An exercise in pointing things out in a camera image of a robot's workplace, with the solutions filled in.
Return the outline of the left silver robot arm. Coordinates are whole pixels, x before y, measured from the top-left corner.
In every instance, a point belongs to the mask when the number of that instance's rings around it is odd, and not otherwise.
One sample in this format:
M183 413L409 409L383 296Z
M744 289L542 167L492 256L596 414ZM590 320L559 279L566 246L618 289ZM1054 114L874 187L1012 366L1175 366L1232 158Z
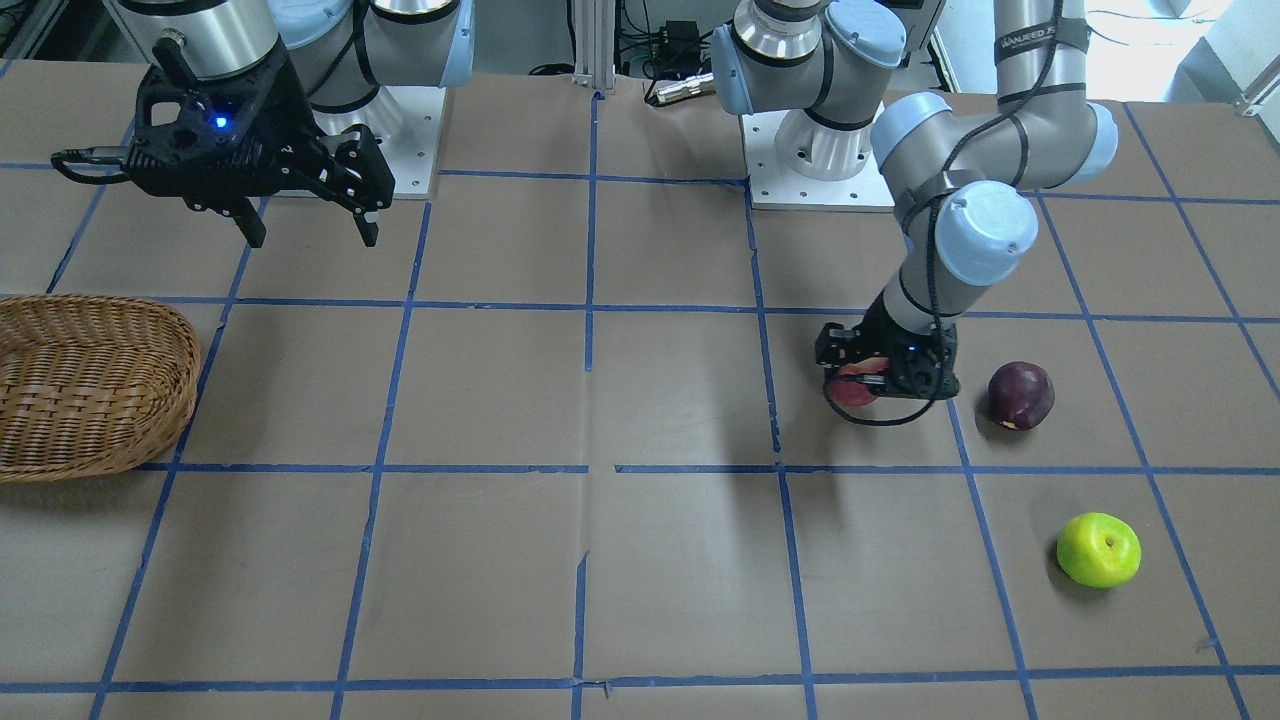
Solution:
M841 409L957 393L955 322L1009 277L1038 233L1028 190L1091 181L1112 161L1111 113L1085 97L1089 28L1079 1L998 1L997 108L956 113L938 94L883 96L906 54L876 1L741 1L710 40L721 106L778 113L781 168L835 184L874 169L911 251L863 320L815 342Z

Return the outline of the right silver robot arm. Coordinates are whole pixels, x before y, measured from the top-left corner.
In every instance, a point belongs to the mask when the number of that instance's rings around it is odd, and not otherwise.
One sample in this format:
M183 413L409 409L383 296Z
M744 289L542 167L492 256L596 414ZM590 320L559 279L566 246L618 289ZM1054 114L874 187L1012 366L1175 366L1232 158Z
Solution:
M474 68L471 1L110 1L148 61L124 149L96 160L156 197L266 237L256 197L347 210L364 245L408 182L394 87L448 88Z

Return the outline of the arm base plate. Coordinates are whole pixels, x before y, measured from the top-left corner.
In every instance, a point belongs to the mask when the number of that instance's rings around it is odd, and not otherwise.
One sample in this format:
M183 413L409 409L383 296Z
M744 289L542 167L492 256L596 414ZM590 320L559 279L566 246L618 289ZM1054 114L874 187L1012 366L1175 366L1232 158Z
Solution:
M429 200L445 119L447 88L380 86L357 102L314 105L326 135L370 128L396 179L394 199Z
M893 209L870 143L870 124L832 129L799 109L742 115L740 124L756 210Z

